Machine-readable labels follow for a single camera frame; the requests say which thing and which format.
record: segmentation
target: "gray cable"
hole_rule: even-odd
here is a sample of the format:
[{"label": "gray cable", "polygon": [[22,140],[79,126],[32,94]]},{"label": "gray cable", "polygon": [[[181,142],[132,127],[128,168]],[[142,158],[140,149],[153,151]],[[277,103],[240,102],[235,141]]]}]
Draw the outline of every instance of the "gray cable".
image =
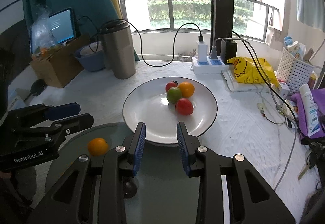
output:
[{"label": "gray cable", "polygon": [[319,46],[319,48],[315,51],[315,53],[311,56],[311,58],[309,59],[310,61],[316,56],[316,54],[320,51],[321,47],[323,46],[323,44],[325,43],[325,39],[323,40],[322,44]]},{"label": "gray cable", "polygon": [[[218,40],[222,40],[222,39],[227,39],[227,40],[240,40],[240,41],[242,41],[242,42],[246,42],[250,47],[251,47],[251,49],[253,50],[253,52],[254,52],[254,55],[255,55],[255,57],[256,57],[256,60],[257,60],[257,62],[258,62],[258,64],[259,64],[259,66],[260,66],[260,68],[261,68],[261,70],[262,70],[262,72],[265,74],[265,77],[266,77],[266,80],[267,80],[267,82],[268,82],[268,84],[271,86],[271,82],[270,82],[270,79],[269,79],[269,77],[267,76],[267,74],[265,73],[265,71],[264,71],[264,69],[262,68],[262,66],[261,66],[261,64],[260,64],[260,62],[259,62],[259,59],[257,58],[257,54],[256,54],[256,52],[255,52],[255,50],[254,50],[254,48],[253,48],[253,46],[251,45],[251,43],[249,43],[247,40],[245,40],[245,39],[242,39],[242,38],[218,38],[218,39],[216,39],[215,41],[214,41],[214,46],[216,45],[216,42],[218,41]],[[272,98],[273,98],[273,101],[274,101],[274,103],[276,104],[276,106],[277,106],[277,110],[279,110],[279,111],[282,111],[282,107],[278,104],[278,102],[275,100],[275,98],[274,98],[274,94],[273,94],[273,91],[270,89],[270,92],[271,92],[271,96],[272,96]],[[276,184],[276,186],[275,186],[275,188],[274,188],[274,191],[277,189],[277,187],[279,186],[279,184],[280,184],[280,182],[281,182],[281,180],[282,180],[282,178],[284,177],[284,174],[286,173],[286,171],[287,171],[287,168],[288,168],[288,166],[289,166],[289,163],[290,163],[290,160],[291,160],[291,156],[292,156],[292,153],[293,153],[293,151],[294,151],[294,147],[295,147],[295,142],[296,142],[296,136],[297,136],[297,131],[298,131],[298,129],[297,129],[297,125],[296,125],[296,123],[294,122],[294,121],[292,121],[291,120],[291,118],[284,112],[284,111],[282,111],[282,113],[294,124],[294,126],[295,126],[295,137],[294,137],[294,142],[293,142],[293,144],[292,144],[292,148],[291,148],[291,151],[290,151],[290,154],[289,154],[289,157],[288,157],[288,161],[287,161],[287,163],[286,163],[286,165],[285,165],[285,168],[284,168],[284,170],[283,170],[283,173],[282,173],[282,175],[281,175],[281,177],[280,177],[280,179],[279,179],[279,181],[277,182],[277,184]]]},{"label": "gray cable", "polygon": [[286,165],[285,165],[285,168],[284,168],[284,170],[283,170],[283,172],[282,172],[282,175],[281,175],[279,181],[278,181],[277,184],[275,185],[274,191],[277,190],[277,187],[279,186],[279,184],[280,184],[282,178],[284,177],[284,174],[285,174],[285,172],[287,171],[287,168],[288,168],[288,166],[289,166],[289,162],[290,162],[290,160],[291,160],[292,153],[293,153],[293,151],[294,151],[294,147],[295,147],[295,143],[296,143],[296,136],[297,136],[297,127],[296,127],[296,123],[295,123],[295,122],[292,122],[292,124],[294,124],[294,126],[295,126],[295,137],[294,137],[294,142],[293,142],[293,144],[292,144],[292,148],[291,148],[291,152],[290,152],[290,154],[289,154],[288,161],[287,161],[287,163],[286,163]]}]

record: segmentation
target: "white package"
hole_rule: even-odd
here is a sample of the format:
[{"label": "white package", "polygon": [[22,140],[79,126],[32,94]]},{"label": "white package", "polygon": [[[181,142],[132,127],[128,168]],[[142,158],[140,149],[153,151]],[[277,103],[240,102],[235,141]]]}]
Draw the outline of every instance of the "white package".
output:
[{"label": "white package", "polygon": [[222,74],[227,81],[227,85],[232,92],[266,92],[270,93],[270,89],[266,84],[244,84],[238,83],[233,76],[231,70],[222,70]]}]

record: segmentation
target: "green hedge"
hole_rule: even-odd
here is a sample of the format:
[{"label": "green hedge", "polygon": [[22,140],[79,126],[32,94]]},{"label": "green hedge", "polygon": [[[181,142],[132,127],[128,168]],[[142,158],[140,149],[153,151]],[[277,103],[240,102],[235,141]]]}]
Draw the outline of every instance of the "green hedge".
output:
[{"label": "green hedge", "polygon": [[[149,2],[150,21],[169,20],[168,1]],[[173,1],[174,19],[211,20],[211,2],[206,0]],[[234,0],[234,26],[245,27],[247,17],[253,16],[254,4]]]}]

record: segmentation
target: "green tomato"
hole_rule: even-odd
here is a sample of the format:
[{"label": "green tomato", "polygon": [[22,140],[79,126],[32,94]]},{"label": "green tomato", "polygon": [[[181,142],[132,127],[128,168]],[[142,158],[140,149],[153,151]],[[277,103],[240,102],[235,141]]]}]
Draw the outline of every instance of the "green tomato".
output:
[{"label": "green tomato", "polygon": [[172,104],[176,104],[182,98],[182,91],[178,87],[172,87],[167,92],[167,100]]}]

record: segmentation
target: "cardboard box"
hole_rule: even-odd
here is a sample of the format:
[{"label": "cardboard box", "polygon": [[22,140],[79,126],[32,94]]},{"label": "cardboard box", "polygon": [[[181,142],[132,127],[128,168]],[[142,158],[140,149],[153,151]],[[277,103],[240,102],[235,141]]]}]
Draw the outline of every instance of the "cardboard box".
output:
[{"label": "cardboard box", "polygon": [[38,79],[43,79],[49,86],[63,88],[83,70],[73,53],[89,42],[89,35],[81,35],[53,55],[32,61],[30,65]]}]

